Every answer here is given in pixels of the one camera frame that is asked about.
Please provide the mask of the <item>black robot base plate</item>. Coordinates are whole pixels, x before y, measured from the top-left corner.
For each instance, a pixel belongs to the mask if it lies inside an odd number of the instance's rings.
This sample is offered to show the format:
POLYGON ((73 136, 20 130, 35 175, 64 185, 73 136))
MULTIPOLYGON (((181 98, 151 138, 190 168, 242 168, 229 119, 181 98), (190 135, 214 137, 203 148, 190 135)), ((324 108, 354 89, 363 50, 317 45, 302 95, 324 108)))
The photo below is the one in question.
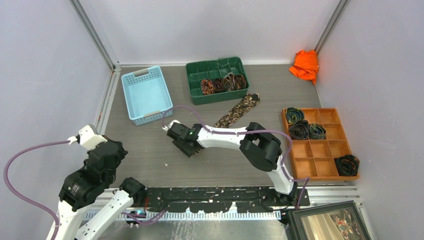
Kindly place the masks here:
POLYGON ((298 188, 292 199, 271 186, 150 187, 136 197, 132 208, 158 213, 270 213, 286 207, 310 205, 308 191, 298 188))

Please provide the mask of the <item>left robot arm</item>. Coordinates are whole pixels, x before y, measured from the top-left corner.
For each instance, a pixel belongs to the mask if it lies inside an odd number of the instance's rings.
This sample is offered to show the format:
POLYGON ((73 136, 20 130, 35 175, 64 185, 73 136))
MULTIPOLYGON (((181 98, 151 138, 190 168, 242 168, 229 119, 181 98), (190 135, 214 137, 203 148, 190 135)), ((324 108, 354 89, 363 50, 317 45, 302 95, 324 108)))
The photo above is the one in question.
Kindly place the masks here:
POLYGON ((83 217, 97 197, 116 179, 116 171, 128 154, 120 141, 106 140, 88 152, 83 167, 64 180, 59 192, 57 217, 47 236, 49 240, 97 240, 113 221, 131 206, 141 206, 146 187, 127 177, 111 200, 86 224, 83 217))

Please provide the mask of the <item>brown floral tie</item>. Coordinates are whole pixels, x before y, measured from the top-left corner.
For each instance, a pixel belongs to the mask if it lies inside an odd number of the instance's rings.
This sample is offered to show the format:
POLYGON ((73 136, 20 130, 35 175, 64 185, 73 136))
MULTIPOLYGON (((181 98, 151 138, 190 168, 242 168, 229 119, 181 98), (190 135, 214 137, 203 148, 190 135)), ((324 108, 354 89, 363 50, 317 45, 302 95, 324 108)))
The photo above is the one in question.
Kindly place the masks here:
POLYGON ((261 102, 258 93, 249 93, 237 103, 230 111, 228 111, 221 119, 218 120, 213 128, 229 128, 236 123, 242 116, 251 111, 261 102))

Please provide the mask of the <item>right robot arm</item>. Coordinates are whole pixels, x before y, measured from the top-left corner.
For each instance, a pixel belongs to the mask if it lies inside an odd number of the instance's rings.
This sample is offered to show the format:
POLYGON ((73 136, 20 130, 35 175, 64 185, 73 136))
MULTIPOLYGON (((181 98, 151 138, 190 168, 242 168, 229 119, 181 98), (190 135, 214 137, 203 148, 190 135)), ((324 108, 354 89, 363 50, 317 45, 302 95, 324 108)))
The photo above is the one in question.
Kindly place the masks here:
POLYGON ((266 172, 273 183, 277 198, 283 205, 291 205, 297 199, 297 184, 288 174, 281 141, 275 132, 266 130, 257 122, 247 127, 218 128, 200 123, 188 127, 178 120, 163 126, 172 143, 187 157, 207 148, 223 148, 240 151, 256 169, 266 172))

